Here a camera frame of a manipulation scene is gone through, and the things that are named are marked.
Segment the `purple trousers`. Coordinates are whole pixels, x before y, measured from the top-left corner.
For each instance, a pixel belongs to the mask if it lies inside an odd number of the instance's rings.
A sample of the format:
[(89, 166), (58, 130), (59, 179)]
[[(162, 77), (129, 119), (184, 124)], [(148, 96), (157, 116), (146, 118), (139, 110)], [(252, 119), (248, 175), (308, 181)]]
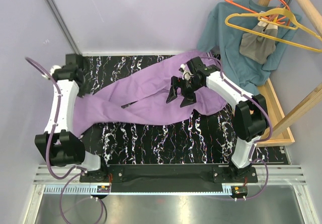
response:
[(79, 137), (96, 123), (170, 125), (187, 120), (193, 110), (206, 116), (221, 111), (227, 102), (206, 87), (196, 91), (197, 102), (193, 105), (181, 108), (181, 95), (166, 103), (171, 77), (181, 77), (181, 64), (195, 57), (200, 57), (206, 66), (212, 63), (206, 52), (188, 51), (117, 80), (93, 95), (77, 97), (73, 113), (74, 134)]

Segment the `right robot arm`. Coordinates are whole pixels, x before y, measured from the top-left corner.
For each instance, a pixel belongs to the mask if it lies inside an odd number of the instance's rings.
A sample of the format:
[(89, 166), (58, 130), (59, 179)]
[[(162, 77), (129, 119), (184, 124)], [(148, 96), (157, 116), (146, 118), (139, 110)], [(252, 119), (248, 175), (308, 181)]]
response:
[(186, 107), (197, 102), (196, 91), (207, 87), (218, 93), (232, 108), (232, 126), (237, 135), (234, 153), (224, 176), (232, 181), (243, 181), (250, 172), (252, 155), (265, 130), (271, 127), (266, 99), (253, 95), (232, 82), (219, 63), (206, 66), (200, 57), (195, 57), (181, 66), (182, 77), (173, 76), (167, 103), (183, 96), (180, 104)]

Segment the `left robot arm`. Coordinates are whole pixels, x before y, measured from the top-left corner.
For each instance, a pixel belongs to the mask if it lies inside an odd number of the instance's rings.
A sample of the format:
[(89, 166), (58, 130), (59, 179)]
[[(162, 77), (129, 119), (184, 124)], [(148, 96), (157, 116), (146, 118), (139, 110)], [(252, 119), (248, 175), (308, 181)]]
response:
[[(28, 58), (34, 66), (53, 84), (53, 101), (48, 123), (43, 134), (35, 136), (35, 145), (42, 155), (50, 175), (65, 179), (71, 170), (79, 169), (83, 176), (102, 182), (108, 178), (109, 170), (100, 156), (86, 151), (83, 142), (74, 134), (73, 113), (77, 96), (85, 85), (84, 58), (68, 54), (65, 65), (54, 65), (47, 71), (41, 64)], [(55, 174), (52, 167), (70, 167), (63, 176)]]

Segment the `aluminium frame rail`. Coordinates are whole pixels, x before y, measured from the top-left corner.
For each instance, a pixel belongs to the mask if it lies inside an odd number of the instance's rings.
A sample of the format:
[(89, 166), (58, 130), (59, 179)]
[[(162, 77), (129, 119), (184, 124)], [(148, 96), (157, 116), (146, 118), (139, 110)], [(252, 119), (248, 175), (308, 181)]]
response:
[(62, 31), (65, 39), (67, 40), (69, 46), (71, 47), (72, 51), (75, 54), (82, 55), (79, 47), (77, 46), (76, 41), (74, 40), (71, 32), (69, 31), (69, 29), (67, 27), (66, 22), (64, 21), (61, 13), (59, 11), (58, 6), (56, 5), (55, 0), (45, 0), (45, 1), (46, 1), (47, 5), (48, 5), (53, 17), (55, 18), (56, 23), (58, 24), (60, 30)]

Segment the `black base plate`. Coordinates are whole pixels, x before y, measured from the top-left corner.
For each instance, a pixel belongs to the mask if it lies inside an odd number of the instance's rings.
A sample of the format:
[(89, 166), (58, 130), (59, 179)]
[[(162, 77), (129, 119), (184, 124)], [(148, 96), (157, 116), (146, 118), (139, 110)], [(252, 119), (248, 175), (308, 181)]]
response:
[(215, 193), (222, 184), (258, 183), (256, 169), (249, 167), (233, 176), (228, 164), (110, 165), (105, 173), (85, 174), (82, 183), (111, 183), (111, 193)]

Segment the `teal t-shirt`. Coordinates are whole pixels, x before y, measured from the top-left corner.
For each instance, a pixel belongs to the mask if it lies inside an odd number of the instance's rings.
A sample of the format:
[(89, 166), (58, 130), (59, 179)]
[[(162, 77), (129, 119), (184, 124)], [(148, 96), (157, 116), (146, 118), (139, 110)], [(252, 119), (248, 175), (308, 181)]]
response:
[(276, 50), (263, 65), (241, 55), (239, 46), (244, 31), (227, 26), (225, 19), (231, 14), (245, 12), (246, 10), (230, 3), (219, 2), (208, 16), (197, 50), (219, 53), (224, 74), (245, 91), (257, 95), (257, 87), (264, 85), (271, 71), (278, 68), (287, 44), (276, 42)]

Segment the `grey beige cloth bag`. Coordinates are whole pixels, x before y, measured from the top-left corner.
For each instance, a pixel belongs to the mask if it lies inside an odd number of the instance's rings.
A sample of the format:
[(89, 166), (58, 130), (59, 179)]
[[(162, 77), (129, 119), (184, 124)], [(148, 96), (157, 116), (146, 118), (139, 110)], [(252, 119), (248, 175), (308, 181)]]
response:
[[(277, 37), (278, 26), (259, 21), (253, 28), (253, 31)], [(252, 33), (244, 33), (239, 46), (241, 55), (246, 56), (259, 64), (265, 64), (268, 56), (271, 55), (275, 49), (276, 45), (274, 40)]]

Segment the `wooden clothes rack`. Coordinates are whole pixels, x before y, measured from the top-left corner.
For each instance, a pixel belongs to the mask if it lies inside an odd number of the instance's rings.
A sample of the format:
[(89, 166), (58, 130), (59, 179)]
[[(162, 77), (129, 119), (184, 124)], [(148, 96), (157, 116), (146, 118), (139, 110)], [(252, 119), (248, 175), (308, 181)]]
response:
[[(318, 40), (321, 40), (321, 14), (315, 8), (313, 3), (310, 0), (296, 0), (298, 5), (301, 7), (302, 11), (305, 13), (308, 20), (311, 22), (314, 31), (300, 24), (294, 14), (289, 9), (288, 5), (285, 5), (282, 8), (274, 8), (268, 10), (263, 13), (256, 13), (249, 8), (245, 10), (247, 13), (245, 14), (231, 14), (225, 19), (225, 24), (229, 27), (242, 30), (246, 33), (250, 33), (256, 36), (260, 36), (263, 38), (267, 38), (272, 41), (288, 44), (297, 48), (301, 48), (303, 50), (308, 50), (315, 53), (321, 53), (320, 49), (308, 47), (305, 45), (301, 45), (298, 43), (294, 43), (291, 41), (283, 40), (277, 37), (273, 37), (270, 35), (263, 34), (261, 32), (257, 32), (251, 29), (247, 29), (235, 24), (231, 24), (229, 22), (230, 19), (236, 17), (249, 17), (249, 18), (257, 18), (258, 21), (264, 22), (266, 24), (271, 24), (275, 26), (279, 26), (278, 23), (274, 21), (270, 21), (269, 19), (274, 19), (276, 15), (281, 15), (282, 18), (288, 18), (288, 23), (292, 23), (294, 25), (293, 30), (301, 29), (302, 31), (312, 35)], [(264, 85), (264, 89), (266, 90), (268, 100), (271, 103), (271, 107), (269, 111), (274, 113), (281, 111), (281, 105), (279, 102), (279, 98), (276, 96), (277, 93), (284, 93), (285, 95), (294, 92), (297, 93), (298, 96), (303, 96), (303, 93), (300, 89), (300, 84), (304, 84), (307, 79), (299, 76), (297, 79), (287, 78), (286, 74), (282, 74), (283, 79), (278, 81), (276, 79), (268, 79)], [(315, 105), (321, 102), (321, 84), (318, 84), (307, 96), (301, 100), (287, 115), (282, 114), (278, 119), (278, 122), (272, 127), (268, 132), (261, 137), (260, 140), (256, 141), (255, 144), (257, 147), (265, 147), (265, 146), (288, 146), (295, 142), (294, 136), (292, 135), (290, 126), (293, 125), (299, 118), (301, 118), (304, 114), (306, 114), (310, 109), (312, 109)]]

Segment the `yellow plastic hanger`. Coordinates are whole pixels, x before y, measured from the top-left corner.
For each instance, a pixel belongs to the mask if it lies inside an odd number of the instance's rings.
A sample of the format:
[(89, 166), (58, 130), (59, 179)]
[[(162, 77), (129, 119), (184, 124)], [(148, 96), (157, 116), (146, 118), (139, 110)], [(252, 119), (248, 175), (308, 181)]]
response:
[[(268, 20), (264, 19), (265, 16), (270, 16), (270, 15), (284, 16), (285, 18), (287, 18), (289, 20), (288, 23), (291, 23), (293, 25), (293, 27), (290, 27), (290, 26), (287, 26), (287, 25), (281, 25), (281, 24), (278, 24), (275, 21), (268, 21)], [(261, 31), (257, 32), (255, 30), (248, 29), (248, 28), (245, 28), (245, 27), (242, 27), (242, 26), (239, 26), (239, 25), (235, 25), (235, 24), (232, 24), (232, 23), (229, 22), (230, 19), (237, 18), (237, 17), (238, 18), (257, 18), (257, 20), (259, 22), (263, 22), (263, 23), (267, 24), (267, 28), (269, 28), (269, 25), (274, 25), (273, 26), (274, 29), (276, 29), (276, 28), (277, 29), (278, 28), (285, 28), (285, 29), (291, 30), (291, 31), (296, 31), (296, 30), (300, 29), (300, 30), (306, 32), (307, 34), (313, 36), (314, 38), (318, 39), (319, 41), (321, 41), (321, 36), (320, 35), (316, 34), (314, 31), (310, 30), (309, 28), (307, 28), (304, 25), (302, 25), (301, 23), (299, 23), (297, 21), (297, 19), (296, 19), (296, 16), (291, 11), (289, 11), (287, 9), (274, 8), (274, 9), (268, 10), (268, 11), (263, 12), (263, 13), (243, 13), (243, 14), (234, 13), (234, 14), (230, 14), (230, 15), (228, 15), (226, 17), (225, 24), (227, 26), (229, 26), (229, 27), (244, 31), (246, 33), (261, 36), (261, 37), (264, 37), (264, 38), (267, 38), (267, 39), (270, 39), (270, 40), (274, 40), (274, 41), (277, 41), (277, 42), (288, 44), (288, 45), (298, 47), (298, 48), (301, 48), (301, 49), (304, 49), (304, 50), (308, 50), (308, 51), (312, 51), (312, 52), (316, 52), (316, 53), (321, 53), (321, 49), (313, 48), (313, 47), (310, 47), (310, 46), (307, 46), (307, 45), (302, 45), (302, 44), (299, 44), (299, 43), (295, 43), (293, 41), (284, 40), (282, 38), (278, 38), (277, 36), (271, 36), (271, 35), (268, 35), (268, 34), (264, 34)]]

